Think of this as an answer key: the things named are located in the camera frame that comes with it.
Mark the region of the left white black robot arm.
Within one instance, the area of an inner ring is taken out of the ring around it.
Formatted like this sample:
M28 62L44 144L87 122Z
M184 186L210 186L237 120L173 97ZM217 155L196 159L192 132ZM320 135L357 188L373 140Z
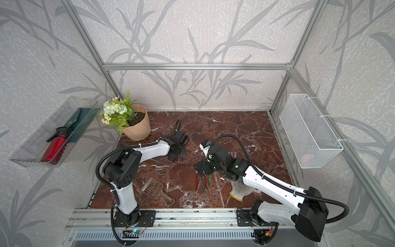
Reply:
M130 216L138 208L133 181L140 164L160 156L172 161L184 157L188 141L189 137L185 133L176 131L152 143L118 148L99 160L95 175L115 195L118 211Z

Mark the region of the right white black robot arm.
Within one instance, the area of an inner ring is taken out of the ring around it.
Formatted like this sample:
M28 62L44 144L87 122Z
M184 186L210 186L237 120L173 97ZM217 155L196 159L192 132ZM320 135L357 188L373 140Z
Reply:
M310 187L293 186L263 172L249 157L234 158L222 145L209 141L200 144L205 158L195 164L199 175L221 173L225 178L264 192L277 204L260 202L253 208L257 222L278 223L296 228L304 237L319 242L326 224L344 219L349 207Z

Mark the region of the green carving knife left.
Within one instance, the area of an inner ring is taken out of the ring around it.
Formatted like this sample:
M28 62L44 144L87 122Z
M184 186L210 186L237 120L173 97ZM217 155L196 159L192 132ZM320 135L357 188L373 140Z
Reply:
M205 193L206 186L205 186L204 177L201 177L200 179L201 179L201 184L202 184L202 190L203 190L203 193Z

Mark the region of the white work glove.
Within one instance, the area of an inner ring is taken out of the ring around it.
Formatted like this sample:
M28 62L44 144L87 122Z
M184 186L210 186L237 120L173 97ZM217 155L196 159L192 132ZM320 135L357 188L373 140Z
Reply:
M231 181L231 185L232 185L232 189L231 192L229 193L229 195L237 200L242 202L243 198L250 195L251 193L254 192L254 188L247 186L245 184L239 183L239 182L235 182L235 181Z

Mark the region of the brown plastic scoop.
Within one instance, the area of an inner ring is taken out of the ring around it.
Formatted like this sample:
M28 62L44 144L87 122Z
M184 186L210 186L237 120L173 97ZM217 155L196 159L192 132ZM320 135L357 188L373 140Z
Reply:
M175 203L175 199L164 192L163 183L153 177L149 178L147 183L143 186L142 192L151 199L161 197L170 202L171 205Z

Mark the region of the terracotta flower pot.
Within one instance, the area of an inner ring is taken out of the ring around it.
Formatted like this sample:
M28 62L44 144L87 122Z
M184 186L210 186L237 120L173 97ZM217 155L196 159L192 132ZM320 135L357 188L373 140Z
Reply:
M124 128L123 134L132 141L142 141L151 133L150 120L145 107L132 105L132 109L137 112L139 122L131 127Z

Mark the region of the artificial white flower plant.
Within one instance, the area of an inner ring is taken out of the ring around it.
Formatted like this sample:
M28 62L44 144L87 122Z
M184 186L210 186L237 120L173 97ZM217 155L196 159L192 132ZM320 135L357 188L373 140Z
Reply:
M115 97L106 101L98 118L104 125L115 127L120 134L123 134L125 128L138 123L137 113L132 106L131 92L127 90L123 99Z

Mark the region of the small circuit board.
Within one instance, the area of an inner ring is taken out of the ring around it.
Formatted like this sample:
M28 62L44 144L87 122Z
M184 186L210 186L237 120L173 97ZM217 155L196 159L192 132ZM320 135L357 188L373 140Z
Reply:
M123 238L139 238L144 232L146 231L145 228L142 229L129 229L129 228L125 228L122 231L122 237Z

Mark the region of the green garden trowel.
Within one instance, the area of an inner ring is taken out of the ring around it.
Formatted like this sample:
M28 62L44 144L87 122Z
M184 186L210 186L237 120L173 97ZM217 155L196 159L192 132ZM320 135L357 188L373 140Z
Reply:
M66 137L69 143L76 143L83 135L87 127L95 118L99 108L79 108L68 122L64 125L66 128Z

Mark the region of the red spray bottle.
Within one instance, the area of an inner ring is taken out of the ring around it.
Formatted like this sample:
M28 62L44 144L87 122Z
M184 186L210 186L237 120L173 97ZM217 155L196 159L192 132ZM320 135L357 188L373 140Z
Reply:
M44 155L41 158L41 162L46 162L51 165L57 165L63 155L64 150L68 144L68 138L73 132L70 127L59 127L56 129L47 142L50 143Z

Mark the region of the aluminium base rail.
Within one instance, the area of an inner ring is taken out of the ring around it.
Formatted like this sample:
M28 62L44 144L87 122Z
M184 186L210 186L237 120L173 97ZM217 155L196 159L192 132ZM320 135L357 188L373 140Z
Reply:
M197 229L243 229L238 226L242 220L237 219L238 209L155 209L155 215L149 216L146 210L141 210L141 216L136 220L139 228L145 228L152 223L148 230L197 230ZM65 230L110 230L111 218L116 221L118 229L126 227L124 221L110 214L109 209L74 210Z

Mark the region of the clear plastic wall tray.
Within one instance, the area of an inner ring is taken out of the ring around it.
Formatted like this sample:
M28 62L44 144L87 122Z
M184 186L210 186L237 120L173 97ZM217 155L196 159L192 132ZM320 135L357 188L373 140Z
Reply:
M51 165L46 162L41 162L41 158L50 144L47 142L47 140L53 134L55 134L57 128L64 127L64 125L79 108L100 109L100 106L97 100L81 99L72 96L69 97L63 103L63 105L49 119L47 119L46 122L44 122L44 124L40 126L40 128L35 131L33 135L31 135L31 137L29 137L29 139L16 152L11 155L9 159L12 162L26 168L59 167L78 141L76 143L68 143L59 163L57 165Z

